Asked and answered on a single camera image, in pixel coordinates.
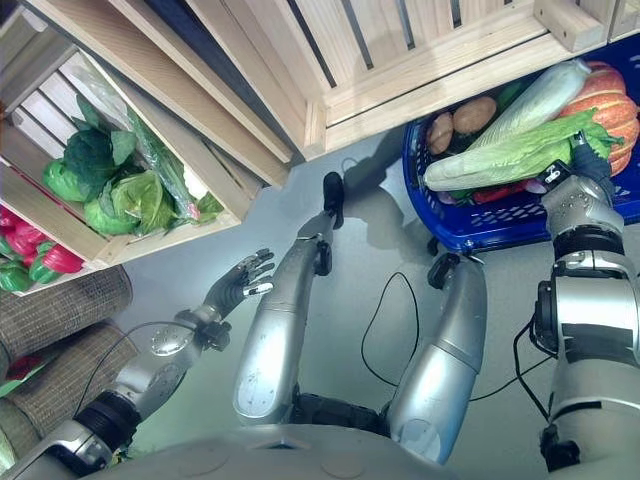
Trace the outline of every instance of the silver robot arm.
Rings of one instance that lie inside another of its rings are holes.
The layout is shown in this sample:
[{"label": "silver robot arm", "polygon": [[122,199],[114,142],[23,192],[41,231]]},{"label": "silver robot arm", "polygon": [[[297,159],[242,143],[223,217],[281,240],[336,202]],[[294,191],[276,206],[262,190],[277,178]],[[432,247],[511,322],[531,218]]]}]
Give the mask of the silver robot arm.
[{"label": "silver robot arm", "polygon": [[[540,449],[551,478],[637,478],[640,288],[624,254],[606,163],[576,138],[571,175],[547,193],[551,280],[538,287],[533,339],[557,355]],[[548,170],[556,182],[558,166]]]},{"label": "silver robot arm", "polygon": [[244,423],[279,423],[292,405],[311,284],[331,271],[332,230],[342,224],[344,192],[337,173],[325,177],[324,197],[324,210],[298,231],[253,319],[233,397]]},{"label": "silver robot arm", "polygon": [[424,340],[402,376],[386,415],[391,439],[444,464],[458,437],[480,372],[487,319],[487,289],[480,265],[455,255],[450,262],[440,327]]},{"label": "silver robot arm", "polygon": [[2,480],[66,480],[108,465],[137,426],[171,397],[202,351],[228,345],[231,326],[224,317],[246,296],[270,288],[270,277],[258,277],[273,268],[265,264],[272,257],[260,250],[233,267],[201,306],[178,313],[174,324],[158,330],[149,351],[127,363],[111,386],[47,435]]}]

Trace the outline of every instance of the gray floor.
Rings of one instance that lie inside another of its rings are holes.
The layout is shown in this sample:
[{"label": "gray floor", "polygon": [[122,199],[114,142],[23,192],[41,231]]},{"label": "gray floor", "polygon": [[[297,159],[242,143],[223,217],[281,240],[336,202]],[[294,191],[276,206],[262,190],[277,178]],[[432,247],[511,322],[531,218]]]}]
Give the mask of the gray floor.
[{"label": "gray floor", "polygon": [[[118,319],[123,328],[140,322],[169,320],[174,312],[198,305],[209,286],[247,254],[271,248],[276,261],[295,233],[322,205],[325,173],[346,173],[350,186],[344,227],[335,233],[334,269],[317,278],[301,361],[304,391],[342,398],[379,409],[392,395],[367,372],[360,359],[362,334],[387,278],[396,270],[410,279],[419,302],[424,335],[437,326],[441,294],[426,283],[432,258],[425,246],[430,234],[417,219],[402,178],[401,130],[378,135],[340,152],[296,167],[283,190],[262,192],[243,225],[159,252],[126,265],[133,281],[133,305]],[[640,258],[640,230],[629,228],[627,247]],[[513,375],[511,342],[532,313],[537,284],[549,275],[552,250],[547,244],[482,255],[486,261],[489,320],[485,359],[475,395],[500,386]],[[146,452],[215,434],[238,425],[232,407],[233,377],[257,299],[246,301],[228,318],[232,343],[224,353],[206,352],[180,390],[139,429],[134,449]],[[371,364],[397,379],[406,364],[415,327],[406,287],[393,283],[367,339]],[[136,337],[144,344],[144,335]],[[542,358],[523,345],[523,365]],[[546,397],[553,371],[548,362],[529,375]],[[449,461],[461,479],[545,478],[538,454],[543,420],[517,386],[470,404]]]}]

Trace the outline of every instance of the green cabbage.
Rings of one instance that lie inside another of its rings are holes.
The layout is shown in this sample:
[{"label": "green cabbage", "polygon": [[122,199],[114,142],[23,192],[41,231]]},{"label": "green cabbage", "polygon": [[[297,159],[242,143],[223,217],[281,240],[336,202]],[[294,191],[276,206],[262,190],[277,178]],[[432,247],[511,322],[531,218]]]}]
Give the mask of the green cabbage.
[{"label": "green cabbage", "polygon": [[47,165],[43,180],[53,193],[67,202],[86,202],[89,199],[91,187],[80,182],[78,176],[67,168],[62,159]]},{"label": "green cabbage", "polygon": [[87,224],[103,235],[122,235],[132,233],[140,220],[131,215],[111,216],[106,213],[96,198],[84,205],[84,218]]},{"label": "green cabbage", "polygon": [[151,170],[120,180],[111,191],[111,199],[117,217],[128,214],[140,219],[136,230],[140,235],[166,230],[176,218],[160,177]]}]

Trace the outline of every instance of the black cable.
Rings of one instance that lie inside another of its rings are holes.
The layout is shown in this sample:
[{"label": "black cable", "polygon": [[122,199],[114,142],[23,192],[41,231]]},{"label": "black cable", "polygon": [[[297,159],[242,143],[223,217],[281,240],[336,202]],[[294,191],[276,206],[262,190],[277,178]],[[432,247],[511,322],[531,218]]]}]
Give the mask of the black cable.
[{"label": "black cable", "polygon": [[413,358],[413,355],[416,353],[416,350],[418,349],[418,340],[420,338],[420,317],[419,317],[419,314],[418,314],[418,301],[416,300],[416,294],[413,291],[413,287],[411,286],[411,282],[409,282],[409,279],[407,278],[407,276],[402,272],[394,272],[389,277],[389,279],[387,280],[387,283],[385,284],[384,288],[382,289],[382,293],[380,294],[380,299],[378,300],[378,306],[376,307],[376,310],[373,313],[373,316],[371,317],[371,320],[369,321],[369,325],[367,325],[367,328],[364,331],[364,335],[362,335],[362,341],[360,342],[360,357],[362,357],[362,362],[364,363],[364,366],[367,367],[367,370],[369,370],[369,372],[374,377],[376,377],[381,382],[384,382],[387,385],[392,386],[392,387],[398,387],[398,384],[394,383],[394,382],[392,382],[390,380],[387,380],[382,375],[378,374],[378,372],[376,372],[371,367],[371,365],[369,365],[369,362],[367,362],[367,359],[365,358],[365,355],[364,355],[364,342],[367,339],[367,335],[369,334],[369,330],[371,330],[371,327],[373,326],[373,322],[375,321],[376,317],[378,316],[378,312],[380,311],[380,307],[382,306],[382,301],[384,300],[384,295],[385,295],[385,293],[387,293],[387,289],[389,288],[389,285],[391,284],[391,282],[393,281],[393,279],[396,276],[401,277],[405,281],[405,283],[407,284],[407,287],[409,287],[409,291],[411,292],[411,298],[413,299],[413,308],[415,310],[415,318],[416,318],[416,339],[415,339],[415,342],[413,343],[413,350],[411,351],[411,356],[409,357],[409,361],[407,362],[407,365],[409,365],[409,362]]},{"label": "black cable", "polygon": [[529,398],[531,398],[531,401],[535,404],[536,407],[538,407],[538,410],[540,411],[544,419],[549,421],[549,414],[545,410],[540,400],[538,400],[538,397],[536,397],[535,393],[533,393],[533,390],[529,388],[529,385],[527,385],[527,382],[524,381],[524,378],[522,377],[522,372],[520,371],[520,357],[518,356],[518,342],[520,341],[520,338],[522,338],[522,336],[525,333],[527,333],[529,328],[531,328],[532,323],[533,323],[533,318],[529,320],[529,323],[527,323],[524,326],[524,328],[520,330],[520,332],[518,332],[518,334],[513,339],[513,360],[515,362],[516,378],[520,382],[520,385],[522,385],[522,388],[524,388],[524,391],[527,392],[527,394],[529,395]]},{"label": "black cable", "polygon": [[[543,363],[545,363],[548,360],[551,360],[552,356],[543,358],[542,360],[540,360],[538,363],[530,366],[529,368],[527,368],[524,372],[522,372],[522,375],[526,375],[527,373],[529,373],[531,370],[535,370],[536,368],[538,368],[540,365],[542,365]],[[485,398],[489,398],[494,396],[497,393],[500,393],[501,391],[503,391],[505,388],[507,388],[508,386],[512,385],[513,383],[518,381],[518,377],[513,377],[511,380],[509,380],[507,383],[505,383],[504,385],[502,385],[500,388],[496,388],[495,390],[485,394],[485,395],[480,395],[478,397],[474,397],[472,399],[469,400],[469,402],[477,402],[478,400],[484,400]]]},{"label": "black cable", "polygon": [[131,329],[129,329],[129,331],[127,333],[125,333],[122,337],[120,337],[118,340],[116,340],[113,343],[113,345],[111,345],[111,347],[109,347],[109,350],[106,351],[106,353],[102,356],[102,358],[100,359],[100,361],[98,362],[96,367],[93,369],[93,372],[91,372],[91,375],[89,376],[89,380],[87,381],[87,384],[84,387],[84,391],[82,392],[82,396],[80,397],[80,401],[78,402],[78,406],[76,407],[76,411],[73,414],[74,417],[76,415],[78,415],[78,412],[80,412],[80,408],[82,407],[82,402],[84,402],[84,399],[87,396],[87,393],[89,392],[89,387],[91,387],[91,382],[93,382],[93,378],[96,376],[96,373],[98,373],[98,370],[100,369],[100,367],[102,366],[104,361],[107,359],[107,357],[109,355],[111,355],[111,353],[118,347],[118,345],[120,345],[120,343],[122,343],[122,341],[125,338],[128,338],[129,335],[131,335],[136,330],[139,330],[139,329],[144,328],[144,327],[152,327],[152,326],[156,326],[156,325],[178,325],[179,327],[184,327],[184,328],[186,328],[188,330],[191,330],[192,332],[196,331],[196,329],[194,327],[190,327],[190,326],[185,325],[183,323],[171,322],[171,321],[166,321],[166,322],[163,322],[163,321],[146,322],[146,323],[141,323],[140,325],[136,325],[135,327],[132,327]]},{"label": "black cable", "polygon": [[553,352],[551,350],[549,350],[548,348],[543,347],[542,345],[540,345],[538,343],[538,338],[536,337],[534,331],[533,331],[533,320],[531,322],[529,322],[529,341],[531,342],[531,344],[536,347],[538,350],[540,350],[542,353],[549,355],[550,357],[553,358],[558,358],[558,354],[556,352]]}]

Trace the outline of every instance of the robotic arm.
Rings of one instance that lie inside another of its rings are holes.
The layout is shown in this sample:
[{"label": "robotic arm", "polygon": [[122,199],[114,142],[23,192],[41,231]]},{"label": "robotic arm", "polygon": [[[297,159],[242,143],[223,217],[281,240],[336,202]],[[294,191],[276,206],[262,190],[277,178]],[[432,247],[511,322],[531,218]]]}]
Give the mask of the robotic arm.
[{"label": "robotic arm", "polygon": [[175,324],[156,332],[149,351],[132,359],[115,382],[61,424],[3,480],[73,479],[104,468],[118,448],[128,445],[137,426],[176,390],[203,350],[224,350],[231,325],[224,318],[249,295],[271,288],[273,257],[260,250],[233,267],[209,290],[195,310],[175,316]]},{"label": "robotic arm", "polygon": [[574,140],[574,174],[552,165],[545,182],[557,186],[542,200],[555,262],[538,287],[532,339],[558,364],[540,448],[554,479],[636,478],[640,288],[608,164]]}]

